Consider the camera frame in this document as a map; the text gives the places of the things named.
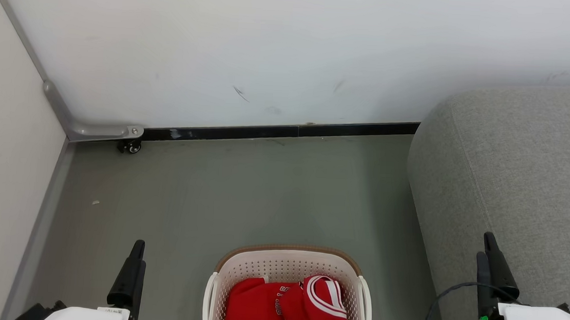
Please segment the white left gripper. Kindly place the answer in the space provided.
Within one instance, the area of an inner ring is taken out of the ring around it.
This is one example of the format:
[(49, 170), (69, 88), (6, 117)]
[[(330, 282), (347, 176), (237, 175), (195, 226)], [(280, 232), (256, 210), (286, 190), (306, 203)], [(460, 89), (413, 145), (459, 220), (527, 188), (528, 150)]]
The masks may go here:
[(68, 307), (44, 320), (138, 320), (146, 273), (145, 248), (143, 240), (135, 242), (109, 290), (107, 304), (114, 308)]

